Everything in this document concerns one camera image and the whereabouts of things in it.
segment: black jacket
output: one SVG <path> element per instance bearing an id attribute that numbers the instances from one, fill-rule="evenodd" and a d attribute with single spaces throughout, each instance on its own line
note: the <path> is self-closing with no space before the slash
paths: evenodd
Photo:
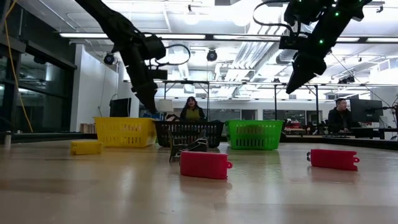
<path id="1" fill-rule="evenodd" d="M 344 112 L 339 112 L 336 108 L 329 111 L 328 121 L 329 121 L 329 132 L 337 133 L 344 130 L 344 119 L 346 120 L 346 128 L 351 130 L 351 128 L 358 128 L 360 125 L 353 122 L 353 115 L 351 111 L 346 109 Z"/>
<path id="2" fill-rule="evenodd" d="M 181 111 L 180 119 L 181 119 L 182 121 L 186 121 L 186 120 L 187 120 L 187 119 L 186 119 L 187 110 L 188 110 L 188 108 L 185 107 L 185 108 L 182 109 L 182 111 Z M 205 120 L 206 120 L 206 116 L 205 116 L 205 113 L 203 112 L 203 109 L 200 108 L 199 106 L 197 106 L 197 107 L 195 108 L 195 110 L 199 110 L 200 120 L 201 120 L 201 121 L 205 121 Z"/>

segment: black basket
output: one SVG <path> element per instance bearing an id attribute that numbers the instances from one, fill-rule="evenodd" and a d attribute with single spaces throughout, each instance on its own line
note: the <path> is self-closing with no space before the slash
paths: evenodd
<path id="1" fill-rule="evenodd" d="M 185 138 L 182 143 L 190 144 L 197 139 L 202 130 L 206 131 L 209 147 L 215 148 L 220 145 L 221 133 L 224 123 L 222 122 L 181 122 L 181 121 L 155 121 L 157 142 L 160 146 L 170 147 L 168 129 L 173 137 Z"/>

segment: computer monitor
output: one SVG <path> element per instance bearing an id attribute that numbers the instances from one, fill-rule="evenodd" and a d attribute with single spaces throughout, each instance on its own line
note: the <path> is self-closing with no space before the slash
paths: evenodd
<path id="1" fill-rule="evenodd" d="M 112 100 L 110 106 L 111 106 L 111 114 L 110 114 L 111 117 L 122 117 L 122 118 L 130 117 L 131 98 Z"/>
<path id="2" fill-rule="evenodd" d="M 383 107 L 379 100 L 350 99 L 349 104 L 353 122 L 379 122 L 380 116 L 383 116 L 383 110 L 374 110 Z"/>

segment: yellow block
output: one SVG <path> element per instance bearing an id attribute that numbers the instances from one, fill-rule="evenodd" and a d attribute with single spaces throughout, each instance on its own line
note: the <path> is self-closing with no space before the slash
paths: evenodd
<path id="1" fill-rule="evenodd" d="M 101 154 L 104 144 L 98 141 L 73 141 L 70 146 L 71 155 Z"/>

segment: red block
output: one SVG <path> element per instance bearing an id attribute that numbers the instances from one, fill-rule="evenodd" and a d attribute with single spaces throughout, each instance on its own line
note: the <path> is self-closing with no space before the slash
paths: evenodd
<path id="1" fill-rule="evenodd" d="M 359 159 L 354 157 L 355 155 L 355 151 L 312 149 L 311 165 L 332 169 L 358 170 L 354 163 L 359 162 Z"/>
<path id="2" fill-rule="evenodd" d="M 232 168 L 227 154 L 183 151 L 180 158 L 181 175 L 224 180 Z"/>

